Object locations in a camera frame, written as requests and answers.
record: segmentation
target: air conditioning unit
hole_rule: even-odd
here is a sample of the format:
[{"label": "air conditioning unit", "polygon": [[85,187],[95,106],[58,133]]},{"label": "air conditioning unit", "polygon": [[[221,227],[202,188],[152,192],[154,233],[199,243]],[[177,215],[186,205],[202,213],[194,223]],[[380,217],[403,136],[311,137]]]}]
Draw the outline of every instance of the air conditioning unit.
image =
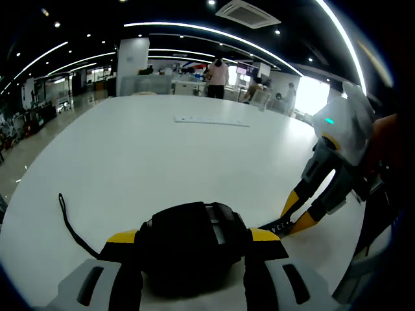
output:
[{"label": "air conditioning unit", "polygon": [[233,0],[224,5],[217,13],[217,16],[236,21],[252,29],[280,24],[281,21],[262,11],[250,3],[242,0]]}]

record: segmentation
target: black pants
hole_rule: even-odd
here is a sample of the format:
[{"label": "black pants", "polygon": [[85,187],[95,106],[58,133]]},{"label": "black pants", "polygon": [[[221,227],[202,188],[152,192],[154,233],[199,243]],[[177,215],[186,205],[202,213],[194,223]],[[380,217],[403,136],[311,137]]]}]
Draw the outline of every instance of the black pants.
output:
[{"label": "black pants", "polygon": [[209,86],[207,89],[207,97],[223,99],[225,86]]}]

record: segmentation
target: black ceiling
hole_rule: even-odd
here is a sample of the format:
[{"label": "black ceiling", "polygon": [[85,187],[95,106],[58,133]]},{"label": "black ceiling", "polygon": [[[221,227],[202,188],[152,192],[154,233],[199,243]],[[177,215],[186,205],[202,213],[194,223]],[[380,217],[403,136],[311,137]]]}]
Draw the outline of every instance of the black ceiling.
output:
[{"label": "black ceiling", "polygon": [[[8,91],[17,89],[16,83],[26,80],[29,73],[35,77],[43,76],[68,63],[113,52],[114,47],[119,46],[121,39],[136,38],[138,34],[148,36],[152,33],[183,34],[221,41],[252,52],[275,63],[283,71],[293,73],[291,69],[270,56],[217,34],[182,27],[123,27],[125,23],[143,21],[191,23],[229,32],[268,49],[289,63],[308,65],[359,83],[354,64],[342,38],[315,1],[247,0],[246,2],[281,21],[279,25],[261,29],[250,29],[217,17],[215,12],[229,0],[216,2],[215,6],[209,5],[207,0],[157,2],[129,0],[124,3],[118,0],[30,1],[24,5],[17,2],[9,3],[8,7],[3,6],[4,18],[0,19],[1,28],[6,29],[2,33],[0,47],[0,76],[2,77],[0,90],[4,89],[27,64],[65,41],[69,43],[35,63],[12,83]],[[48,17],[41,12],[41,8],[48,11]],[[55,21],[60,22],[59,28],[54,27]],[[281,31],[279,36],[274,33],[276,29]],[[231,59],[249,58],[244,53],[209,41],[187,37],[180,39],[178,36],[149,36],[149,38],[150,48],[153,49],[183,49],[208,54],[223,52],[224,57]],[[308,57],[312,57],[314,61],[308,62]],[[116,55],[96,58],[94,62],[98,65],[108,65],[111,59],[115,61]]]}]

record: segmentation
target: led light strip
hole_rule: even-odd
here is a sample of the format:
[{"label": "led light strip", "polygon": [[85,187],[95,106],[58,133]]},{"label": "led light strip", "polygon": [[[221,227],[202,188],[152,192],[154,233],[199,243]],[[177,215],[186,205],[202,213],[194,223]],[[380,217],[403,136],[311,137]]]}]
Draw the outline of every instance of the led light strip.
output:
[{"label": "led light strip", "polygon": [[56,80],[56,81],[53,82],[53,84],[58,84],[58,83],[61,83],[61,82],[65,82],[65,78]]},{"label": "led light strip", "polygon": [[[193,51],[185,51],[185,50],[172,50],[172,49],[148,49],[148,51],[159,51],[159,52],[182,52],[182,53],[189,53],[189,54],[197,54],[197,55],[204,55],[209,57],[215,57],[215,55],[212,54],[206,54],[206,53],[200,53],[200,52],[193,52]],[[231,63],[238,63],[235,60],[230,60],[228,58],[223,58],[223,60],[226,60],[227,62]]]},{"label": "led light strip", "polygon": [[[37,59],[35,59],[30,64],[28,64],[25,68],[23,68],[23,70],[20,71],[18,73],[18,75],[13,78],[13,80],[15,80],[19,75],[21,75],[25,70],[27,70],[31,65],[33,65],[34,63],[36,63],[38,60],[40,60],[41,58],[45,57],[46,55],[48,55],[49,53],[53,52],[54,50],[59,49],[60,47],[63,47],[65,44],[67,44],[67,41],[66,42],[63,42],[63,43],[61,43],[61,44],[59,44],[57,46],[55,46],[53,49],[50,49],[46,53],[43,53],[41,56],[39,56]],[[11,84],[11,82],[9,84],[7,84],[7,86],[2,90],[2,92],[0,93],[0,95],[2,95],[6,91],[6,89],[10,86],[10,84]]]},{"label": "led light strip", "polygon": [[178,58],[179,60],[194,60],[201,63],[211,63],[209,60],[198,60],[196,58],[178,57],[178,56],[148,56],[148,58]]},{"label": "led light strip", "polygon": [[247,66],[249,66],[249,67],[253,67],[253,68],[258,69],[258,67],[257,67],[257,66],[251,65],[250,63],[244,63],[244,62],[239,62],[239,63],[243,63],[244,65],[247,65]]},{"label": "led light strip", "polygon": [[287,63],[285,60],[283,60],[282,58],[276,56],[275,54],[272,54],[270,51],[264,49],[263,47],[260,47],[259,45],[256,45],[256,44],[254,44],[252,42],[249,42],[248,40],[245,40],[245,39],[242,39],[240,37],[234,36],[233,34],[228,34],[227,32],[219,31],[219,30],[216,30],[216,29],[207,28],[207,27],[198,26],[198,25],[192,25],[192,24],[171,23],[171,22],[164,22],[164,21],[150,21],[150,22],[146,22],[146,23],[124,24],[124,27],[131,27],[131,26],[149,26],[149,25],[187,27],[187,28],[193,28],[193,29],[199,29],[199,30],[204,30],[204,31],[208,31],[208,32],[213,32],[215,34],[220,34],[222,36],[225,36],[225,37],[228,37],[228,38],[232,38],[234,40],[237,40],[239,42],[243,42],[243,43],[245,43],[247,45],[250,45],[251,47],[254,47],[254,48],[258,49],[261,52],[264,52],[265,54],[268,54],[269,56],[271,56],[271,57],[275,58],[276,60],[280,61],[281,63],[283,63],[284,65],[286,65],[288,68],[291,68],[293,71],[295,71],[296,73],[298,73],[300,76],[304,76],[301,72],[299,72],[292,65],[290,65],[289,63]]},{"label": "led light strip", "polygon": [[[157,33],[157,34],[155,34],[155,33],[152,33],[152,34],[150,34],[151,36],[178,36],[178,34],[160,34],[160,33]],[[219,44],[220,42],[219,41],[215,41],[215,40],[210,40],[210,39],[206,39],[206,38],[201,38],[201,37],[195,37],[195,36],[188,36],[188,35],[184,35],[186,38],[191,38],[191,39],[198,39],[198,40],[204,40],[204,41],[208,41],[208,42],[212,42],[212,43],[216,43],[216,44]],[[236,51],[239,51],[239,52],[242,52],[243,54],[246,54],[246,55],[251,55],[251,53],[250,52],[248,52],[248,51],[245,51],[245,50],[242,50],[242,49],[240,49],[240,48],[238,48],[238,47],[234,47],[233,45],[229,45],[229,44],[227,44],[227,43],[223,43],[223,45],[225,46],[225,47],[230,47],[231,49],[234,49],[234,50],[236,50]],[[278,70],[281,70],[281,68],[279,68],[278,66],[276,66],[275,64],[273,64],[273,63],[270,63],[268,60],[265,60],[264,58],[262,58],[262,57],[259,57],[258,55],[254,55],[257,59],[259,59],[259,60],[262,60],[264,63],[267,63],[267,64],[269,64],[270,66],[272,66],[273,68],[277,68]]]},{"label": "led light strip", "polygon": [[111,54],[115,54],[115,53],[116,53],[116,52],[110,52],[110,53],[105,53],[105,54],[100,54],[100,55],[95,55],[95,56],[92,56],[92,57],[84,58],[83,60],[79,60],[79,61],[77,61],[77,62],[73,62],[73,63],[69,63],[69,64],[67,64],[67,65],[64,65],[63,67],[58,68],[57,70],[51,71],[51,72],[50,72],[50,73],[48,73],[47,75],[48,75],[48,76],[50,76],[51,74],[53,74],[53,73],[55,73],[55,72],[57,72],[57,71],[59,71],[59,70],[61,70],[61,69],[63,69],[63,68],[66,68],[66,67],[69,67],[69,66],[75,65],[76,63],[85,62],[86,60],[91,60],[91,59],[93,59],[93,58],[97,58],[97,57],[101,57],[101,56],[107,56],[107,55],[111,55]]},{"label": "led light strip", "polygon": [[364,82],[363,71],[359,63],[359,60],[357,59],[357,55],[353,48],[353,45],[351,44],[351,41],[348,35],[346,34],[346,31],[344,30],[342,24],[340,24],[340,21],[337,19],[336,15],[329,8],[329,6],[326,5],[326,3],[323,0],[316,0],[316,2],[322,7],[324,12],[326,12],[326,14],[330,17],[331,21],[333,22],[333,24],[335,24],[337,30],[340,32],[340,35],[343,37],[344,43],[348,47],[351,58],[353,59],[353,62],[355,63],[357,74],[359,76],[359,80],[361,81],[361,85],[362,85],[362,91],[365,95],[367,95],[366,94],[366,83]]},{"label": "led light strip", "polygon": [[70,70],[70,72],[72,72],[72,71],[76,71],[76,70],[81,69],[81,68],[85,68],[85,67],[89,67],[89,66],[94,66],[94,65],[96,65],[96,64],[97,64],[97,63],[90,63],[89,65],[80,66],[80,67],[78,67],[78,68],[75,68],[75,69]]},{"label": "led light strip", "polygon": [[238,62],[236,62],[235,60],[230,60],[230,59],[225,58],[225,57],[223,57],[223,60],[226,60],[227,62],[231,62],[231,63],[238,63]]},{"label": "led light strip", "polygon": [[149,51],[159,51],[159,52],[163,52],[163,51],[165,51],[165,52],[182,52],[182,53],[189,53],[189,54],[197,54],[197,55],[215,57],[215,55],[212,55],[212,54],[193,52],[193,51],[185,51],[185,50],[172,50],[172,49],[148,49],[148,50]]}]

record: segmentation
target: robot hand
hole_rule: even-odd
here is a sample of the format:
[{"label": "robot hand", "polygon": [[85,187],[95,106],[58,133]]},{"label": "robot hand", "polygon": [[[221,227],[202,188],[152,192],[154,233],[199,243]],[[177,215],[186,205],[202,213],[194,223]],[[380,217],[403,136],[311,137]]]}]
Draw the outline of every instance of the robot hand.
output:
[{"label": "robot hand", "polygon": [[[316,225],[326,213],[337,211],[351,190],[363,201],[366,199],[369,186],[360,176],[357,165],[373,133],[374,112],[359,86],[344,82],[343,89],[348,99],[336,98],[313,116],[318,137],[314,156],[307,162],[302,180],[290,193],[281,218],[262,229],[283,237]],[[291,215],[313,196],[332,170],[336,174],[324,192],[292,223]]]},{"label": "robot hand", "polygon": [[286,258],[267,260],[245,267],[247,310],[347,310],[328,291],[317,272],[300,261]]}]

